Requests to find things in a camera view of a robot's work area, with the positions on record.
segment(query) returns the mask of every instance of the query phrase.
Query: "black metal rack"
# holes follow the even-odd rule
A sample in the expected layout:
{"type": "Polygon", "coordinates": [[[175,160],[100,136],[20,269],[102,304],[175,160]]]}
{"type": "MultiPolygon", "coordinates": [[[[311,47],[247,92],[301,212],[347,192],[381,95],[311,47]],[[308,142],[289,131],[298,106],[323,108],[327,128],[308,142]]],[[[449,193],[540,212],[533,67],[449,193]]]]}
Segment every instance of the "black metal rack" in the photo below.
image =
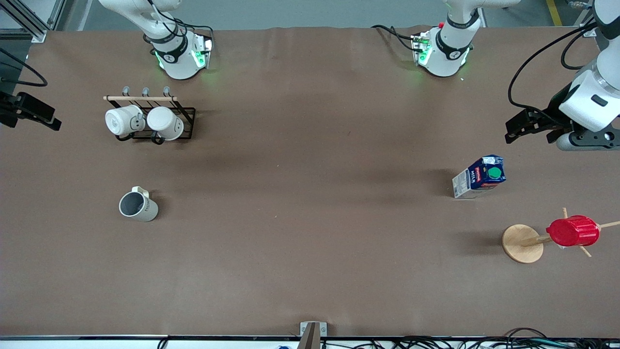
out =
{"type": "MultiPolygon", "coordinates": [[[[111,103],[114,108],[121,108],[123,106],[120,105],[119,102],[128,102],[129,105],[134,105],[142,110],[143,117],[146,118],[148,113],[155,107],[168,107],[176,116],[183,116],[181,118],[184,124],[184,131],[181,136],[177,139],[192,139],[193,135],[193,126],[196,118],[196,108],[194,107],[184,107],[179,102],[179,99],[170,94],[170,88],[166,86],[164,88],[163,97],[151,97],[149,96],[149,89],[144,88],[142,90],[141,97],[131,97],[129,95],[129,87],[125,86],[123,88],[122,96],[104,96],[104,100],[111,103]]],[[[148,127],[148,124],[145,126],[144,130],[136,131],[128,134],[127,136],[121,137],[116,135],[116,138],[124,142],[130,139],[139,139],[139,140],[151,140],[153,143],[157,145],[161,145],[164,143],[165,139],[157,136],[157,131],[152,130],[148,127]]]]}

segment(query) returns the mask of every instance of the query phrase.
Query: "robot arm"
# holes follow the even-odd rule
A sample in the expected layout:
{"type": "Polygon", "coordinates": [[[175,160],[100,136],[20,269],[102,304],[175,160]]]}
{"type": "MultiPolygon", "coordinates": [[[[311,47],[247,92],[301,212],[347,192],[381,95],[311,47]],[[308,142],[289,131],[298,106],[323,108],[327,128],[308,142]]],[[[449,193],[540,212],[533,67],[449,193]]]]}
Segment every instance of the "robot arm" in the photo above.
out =
{"type": "Polygon", "coordinates": [[[525,109],[510,119],[507,143],[551,130],[547,141],[561,150],[620,150],[620,130],[611,126],[620,116],[620,4],[595,0],[593,8],[609,46],[551,99],[544,114],[525,109]]]}
{"type": "Polygon", "coordinates": [[[414,62],[437,76],[454,75],[465,64],[471,40],[481,25],[478,7],[508,7],[521,0],[442,0],[448,6],[448,18],[442,27],[434,27],[413,37],[414,62]]]}
{"type": "Polygon", "coordinates": [[[174,79],[187,79],[206,68],[212,41],[179,25],[168,13],[182,0],[99,0],[137,25],[155,48],[159,66],[174,79]]]}

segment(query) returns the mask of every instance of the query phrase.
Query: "white mug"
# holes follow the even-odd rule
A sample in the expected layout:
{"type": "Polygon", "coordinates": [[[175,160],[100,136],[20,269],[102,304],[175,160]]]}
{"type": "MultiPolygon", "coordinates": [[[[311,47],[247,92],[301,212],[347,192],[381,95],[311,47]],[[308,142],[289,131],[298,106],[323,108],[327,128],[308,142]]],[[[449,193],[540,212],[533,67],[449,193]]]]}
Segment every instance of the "white mug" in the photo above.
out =
{"type": "Polygon", "coordinates": [[[135,186],[120,199],[118,210],[125,217],[133,218],[140,222],[149,222],[155,218],[159,207],[155,201],[149,198],[149,192],[139,186],[135,186]]]}
{"type": "Polygon", "coordinates": [[[155,107],[146,116],[149,127],[157,131],[158,136],[165,140],[175,140],[181,137],[184,131],[183,121],[174,115],[170,108],[155,107]]]}
{"type": "Polygon", "coordinates": [[[144,130],[146,121],[142,109],[132,104],[107,111],[105,113],[105,124],[111,133],[121,136],[144,130]]]}

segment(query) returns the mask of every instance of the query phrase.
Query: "wooden mug tree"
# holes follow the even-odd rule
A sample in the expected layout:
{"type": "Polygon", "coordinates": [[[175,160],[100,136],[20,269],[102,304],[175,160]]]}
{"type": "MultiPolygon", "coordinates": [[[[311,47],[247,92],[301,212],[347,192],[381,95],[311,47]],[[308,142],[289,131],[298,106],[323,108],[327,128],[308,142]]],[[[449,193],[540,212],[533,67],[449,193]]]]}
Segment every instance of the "wooden mug tree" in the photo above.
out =
{"type": "Polygon", "coordinates": [[[577,246],[586,256],[592,257],[585,246],[598,240],[601,229],[620,225],[620,221],[598,225],[584,215],[569,217],[566,207],[562,211],[564,218],[553,221],[545,235],[523,224],[507,228],[502,236],[502,247],[506,254],[519,263],[534,263],[543,255],[543,245],[555,242],[562,247],[577,246]]]}

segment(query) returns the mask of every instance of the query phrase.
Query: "green led light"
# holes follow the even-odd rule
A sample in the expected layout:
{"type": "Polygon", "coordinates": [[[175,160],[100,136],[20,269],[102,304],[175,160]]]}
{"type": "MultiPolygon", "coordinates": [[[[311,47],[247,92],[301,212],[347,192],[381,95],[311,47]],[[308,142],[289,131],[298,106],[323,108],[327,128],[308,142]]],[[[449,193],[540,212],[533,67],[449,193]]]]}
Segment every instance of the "green led light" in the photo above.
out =
{"type": "Polygon", "coordinates": [[[159,67],[164,69],[164,64],[161,63],[161,58],[159,58],[159,54],[155,51],[155,57],[157,57],[157,61],[159,62],[159,67]]]}
{"type": "Polygon", "coordinates": [[[202,53],[192,51],[192,56],[194,57],[194,60],[196,61],[196,65],[199,68],[202,68],[205,66],[205,56],[202,53]]]}

